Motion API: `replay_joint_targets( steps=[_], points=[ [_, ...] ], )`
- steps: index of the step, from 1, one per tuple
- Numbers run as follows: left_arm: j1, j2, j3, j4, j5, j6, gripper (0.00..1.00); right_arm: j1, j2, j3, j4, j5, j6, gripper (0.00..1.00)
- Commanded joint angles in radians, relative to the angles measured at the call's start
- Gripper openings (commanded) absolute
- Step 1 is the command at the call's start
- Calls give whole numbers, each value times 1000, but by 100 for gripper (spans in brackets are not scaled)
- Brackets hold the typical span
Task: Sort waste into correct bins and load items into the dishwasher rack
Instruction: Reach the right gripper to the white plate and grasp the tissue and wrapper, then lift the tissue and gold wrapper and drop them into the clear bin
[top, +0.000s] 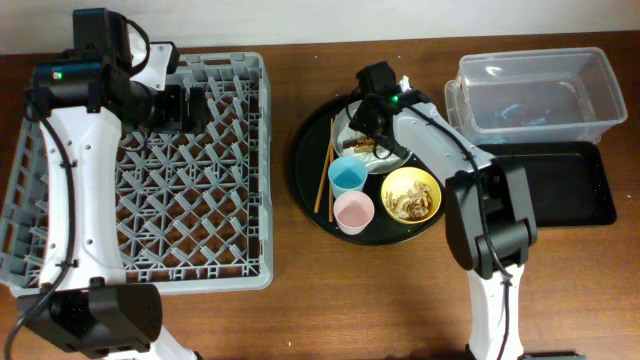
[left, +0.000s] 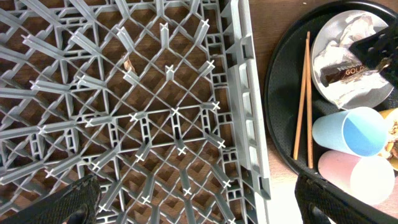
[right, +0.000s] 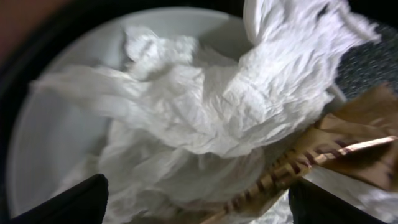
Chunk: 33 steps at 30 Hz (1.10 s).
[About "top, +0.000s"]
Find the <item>gold foil wrapper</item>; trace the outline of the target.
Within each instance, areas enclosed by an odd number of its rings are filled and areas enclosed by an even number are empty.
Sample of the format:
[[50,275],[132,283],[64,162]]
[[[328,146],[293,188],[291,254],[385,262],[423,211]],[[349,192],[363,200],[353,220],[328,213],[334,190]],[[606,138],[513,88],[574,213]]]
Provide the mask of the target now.
[[361,137],[355,140],[353,145],[355,153],[374,153],[381,152],[382,147],[376,139],[371,137]]

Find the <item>light blue cup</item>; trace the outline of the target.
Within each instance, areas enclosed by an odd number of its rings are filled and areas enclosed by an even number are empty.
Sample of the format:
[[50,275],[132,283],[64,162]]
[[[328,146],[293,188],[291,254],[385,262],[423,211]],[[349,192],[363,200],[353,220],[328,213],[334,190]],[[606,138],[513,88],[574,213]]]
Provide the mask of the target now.
[[328,172],[334,198],[348,191],[362,191],[368,176],[365,163],[353,156],[334,160]]

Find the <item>yellow bowl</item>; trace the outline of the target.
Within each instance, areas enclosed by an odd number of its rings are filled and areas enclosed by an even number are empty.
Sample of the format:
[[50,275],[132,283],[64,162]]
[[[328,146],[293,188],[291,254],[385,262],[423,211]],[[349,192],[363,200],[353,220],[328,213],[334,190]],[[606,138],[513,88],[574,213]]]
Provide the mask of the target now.
[[[422,220],[406,221],[406,220],[399,219],[396,216],[391,214],[391,210],[386,205],[386,201],[385,201],[386,194],[388,192],[391,192],[394,195],[404,194],[413,185],[415,181],[423,182],[431,187],[432,202],[430,206],[430,211],[427,217]],[[389,173],[381,185],[380,195],[381,195],[381,200],[386,212],[394,220],[400,223],[409,224],[409,225],[421,224],[428,220],[431,220],[432,218],[435,217],[436,213],[441,209],[441,205],[443,203],[442,192],[440,190],[440,185],[436,180],[436,178],[426,170],[423,170],[417,167],[402,167]]]

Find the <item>brown food scraps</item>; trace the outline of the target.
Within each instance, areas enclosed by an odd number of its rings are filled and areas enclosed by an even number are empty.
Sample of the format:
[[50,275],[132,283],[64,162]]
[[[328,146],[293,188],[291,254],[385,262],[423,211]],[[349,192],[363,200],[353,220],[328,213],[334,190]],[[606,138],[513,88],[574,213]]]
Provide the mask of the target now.
[[418,221],[427,217],[431,206],[431,187],[423,182],[415,181],[401,195],[391,192],[386,194],[386,205],[391,214],[406,221]]

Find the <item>pink cup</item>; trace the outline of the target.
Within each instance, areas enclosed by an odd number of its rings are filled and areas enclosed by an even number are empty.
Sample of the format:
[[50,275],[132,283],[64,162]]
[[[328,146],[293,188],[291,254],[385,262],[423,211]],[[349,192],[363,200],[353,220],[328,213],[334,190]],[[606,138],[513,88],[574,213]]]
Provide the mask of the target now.
[[375,205],[367,194],[347,191],[336,198],[333,213],[344,234],[357,235],[373,220]]

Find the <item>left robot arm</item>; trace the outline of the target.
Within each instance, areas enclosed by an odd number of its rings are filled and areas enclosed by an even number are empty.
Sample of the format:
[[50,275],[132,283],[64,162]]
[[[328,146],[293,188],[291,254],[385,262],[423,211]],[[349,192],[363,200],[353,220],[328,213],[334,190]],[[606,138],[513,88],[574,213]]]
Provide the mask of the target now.
[[177,47],[120,13],[76,10],[73,38],[25,93],[47,153],[48,230],[39,292],[18,298],[17,325],[90,359],[191,359],[162,324],[157,287],[126,279],[115,170],[124,130],[203,132],[205,94],[168,84]]

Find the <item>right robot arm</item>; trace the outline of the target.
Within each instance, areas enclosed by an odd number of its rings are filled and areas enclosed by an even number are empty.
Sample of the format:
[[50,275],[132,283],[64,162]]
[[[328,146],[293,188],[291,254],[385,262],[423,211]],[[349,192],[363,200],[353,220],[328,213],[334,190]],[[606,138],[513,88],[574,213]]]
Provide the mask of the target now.
[[402,156],[422,161],[443,185],[449,249],[469,279],[474,359],[521,359],[518,296],[537,225],[527,176],[456,131],[430,98],[402,86],[387,62],[361,69],[361,102],[346,115],[352,129]]

